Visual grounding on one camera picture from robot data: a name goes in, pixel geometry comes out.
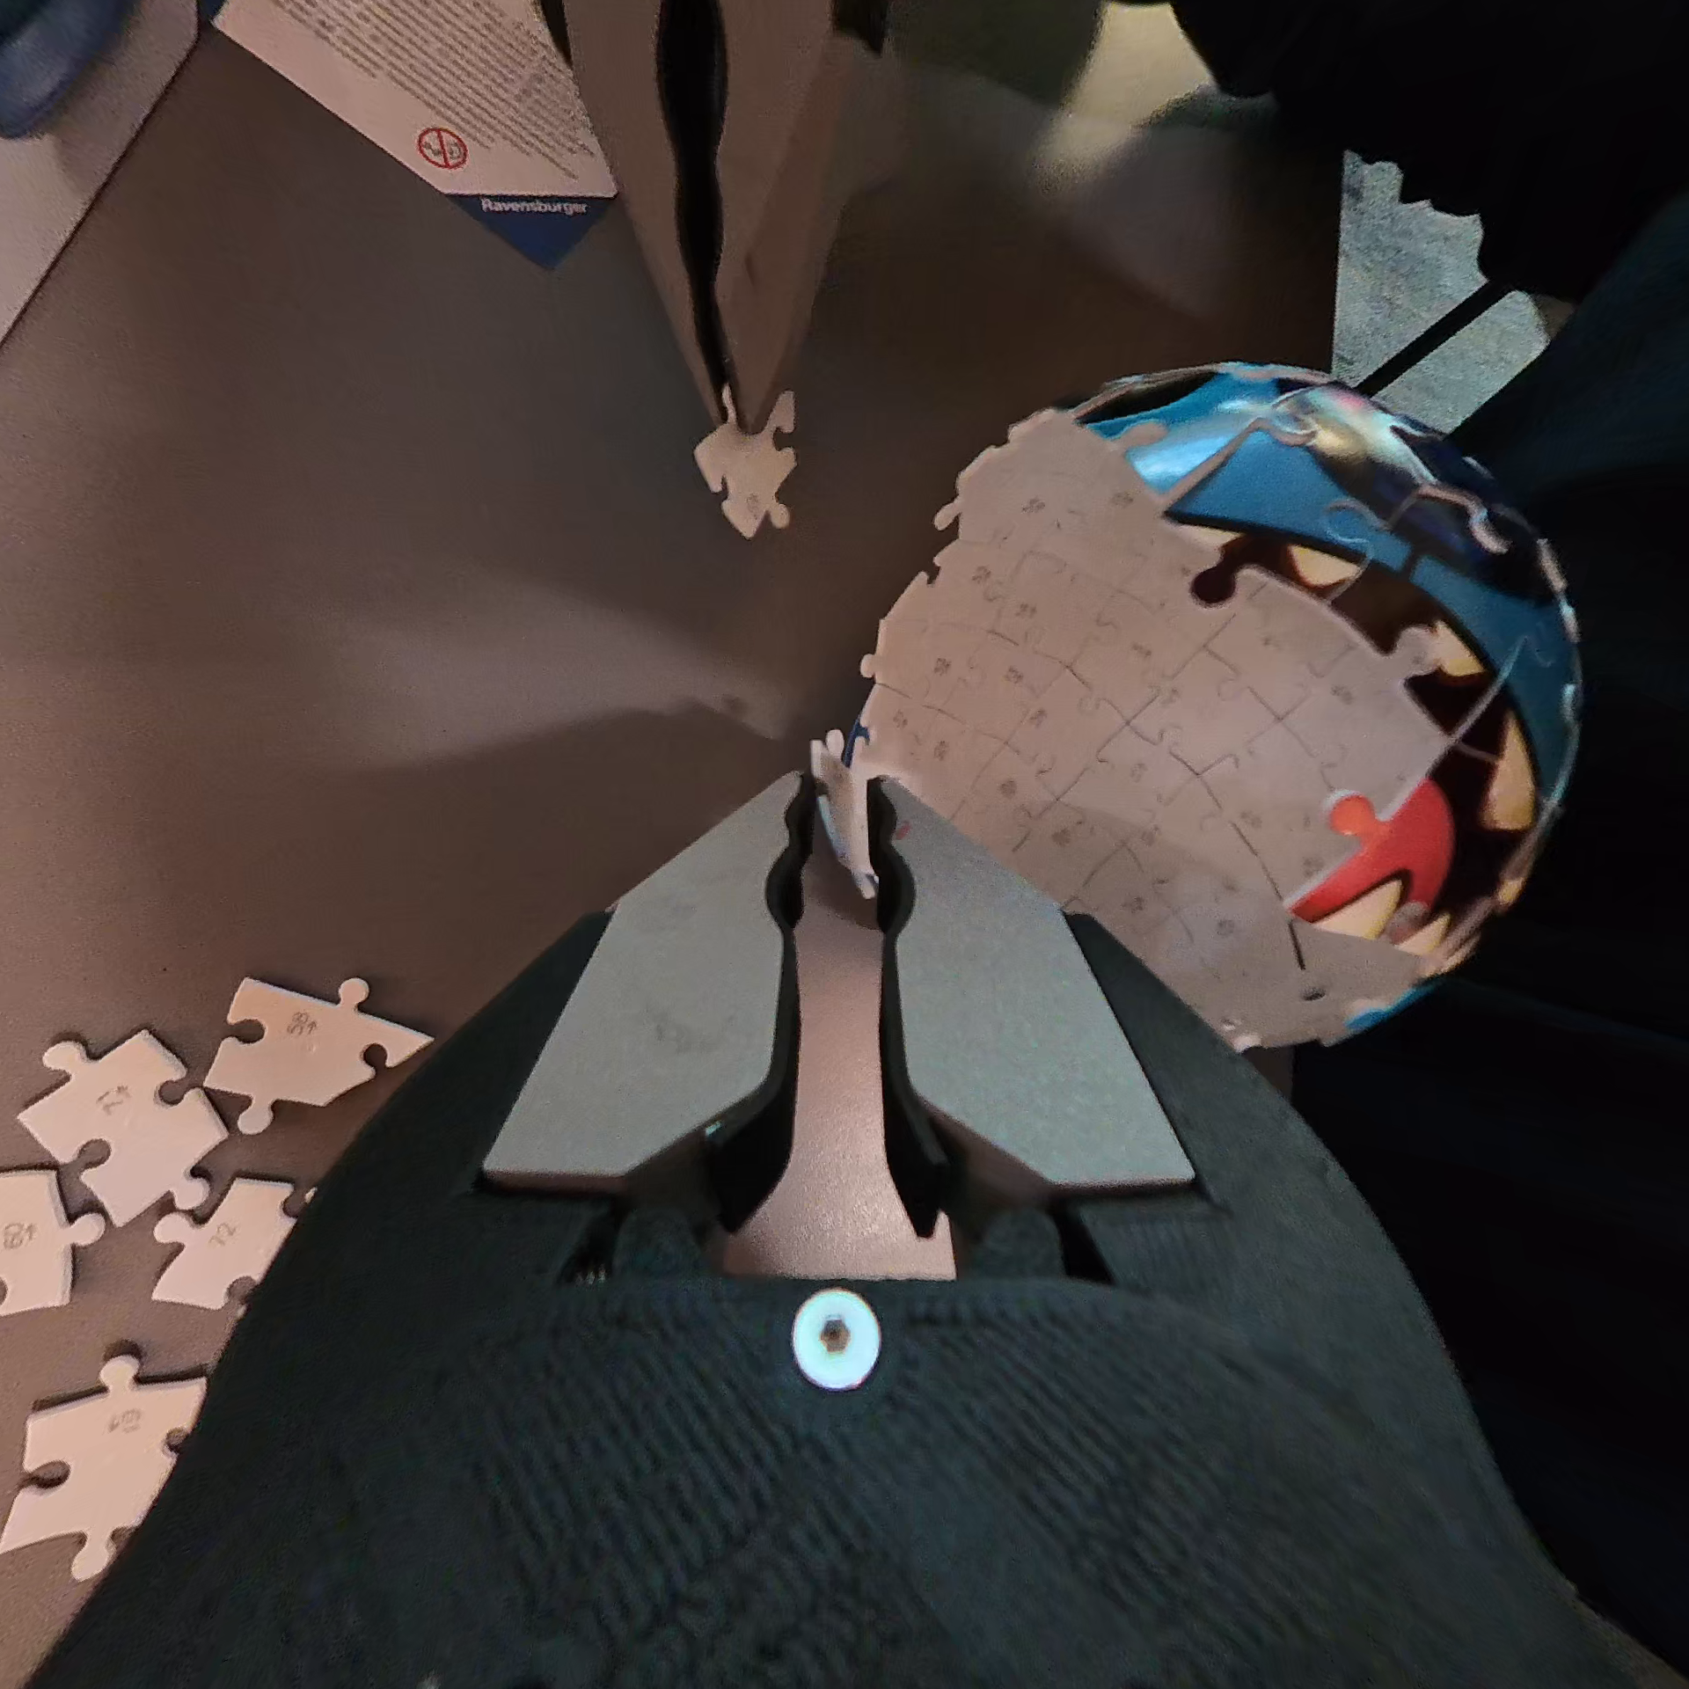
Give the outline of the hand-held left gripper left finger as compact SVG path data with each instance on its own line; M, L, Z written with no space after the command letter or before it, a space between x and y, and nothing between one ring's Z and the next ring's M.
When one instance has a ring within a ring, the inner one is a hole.
M810 779L778 776L607 915L481 1163L737 1233L788 1167Z

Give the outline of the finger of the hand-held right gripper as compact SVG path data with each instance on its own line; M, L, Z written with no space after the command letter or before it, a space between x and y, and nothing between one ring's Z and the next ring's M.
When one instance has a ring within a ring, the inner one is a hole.
M826 2L723 2L722 16L723 234L711 298L737 424L758 430L809 326L839 217L849 38Z
M725 230L723 9L571 2L567 57L688 370L703 398L722 398L731 378L715 300Z

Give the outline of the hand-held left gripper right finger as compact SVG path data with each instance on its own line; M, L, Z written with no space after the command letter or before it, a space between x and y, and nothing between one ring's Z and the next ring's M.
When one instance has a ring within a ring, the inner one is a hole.
M873 779L884 1156L918 1236L1191 1190L1195 1167L1064 911Z

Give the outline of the blue white puzzle ball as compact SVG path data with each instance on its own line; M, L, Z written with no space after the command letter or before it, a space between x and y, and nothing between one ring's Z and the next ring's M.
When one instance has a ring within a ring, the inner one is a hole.
M864 895L892 777L1236 1049L1339 1042L1512 906L1576 757L1549 540L1442 432L1325 372L1110 382L956 476L810 748Z

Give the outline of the white puzzle piece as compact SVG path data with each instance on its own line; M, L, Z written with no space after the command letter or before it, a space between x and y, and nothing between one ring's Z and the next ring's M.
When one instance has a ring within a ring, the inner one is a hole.
M796 427L795 391L778 394L758 432L740 426L727 386L720 395L723 422L698 441L694 462L709 490L722 494L722 515L740 537L752 539L764 521L783 530L790 512L778 490L796 467L796 451L774 435Z

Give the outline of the white puzzle pieces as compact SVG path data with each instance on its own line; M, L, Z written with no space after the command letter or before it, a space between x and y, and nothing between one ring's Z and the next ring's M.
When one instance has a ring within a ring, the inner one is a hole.
M153 1302L230 1313L307 1196L269 1173L236 1173L210 1196L205 1161L234 1132L269 1130L280 1107L325 1107L431 1045L427 1032L374 1014L368 995L359 977L325 999L245 977L199 1084L146 1026L103 1051L51 1045L39 1061L56 1085L16 1115L48 1163L4 1170L4 1317L67 1309L78 1252L139 1223L166 1251ZM31 1408L4 1551L68 1539L70 1577L97 1580L161 1491L205 1391L202 1368L146 1379L125 1352L101 1363L92 1386Z

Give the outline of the colourful cardboard puzzle box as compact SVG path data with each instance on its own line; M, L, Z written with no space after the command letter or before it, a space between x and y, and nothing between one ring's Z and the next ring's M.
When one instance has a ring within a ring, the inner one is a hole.
M2 334L197 40L197 6L4 3Z

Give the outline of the white instruction leaflet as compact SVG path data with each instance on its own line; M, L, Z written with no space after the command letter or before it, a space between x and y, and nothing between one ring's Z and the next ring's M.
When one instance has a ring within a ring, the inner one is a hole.
M209 2L199 9L540 267L557 267L616 200L540 3Z

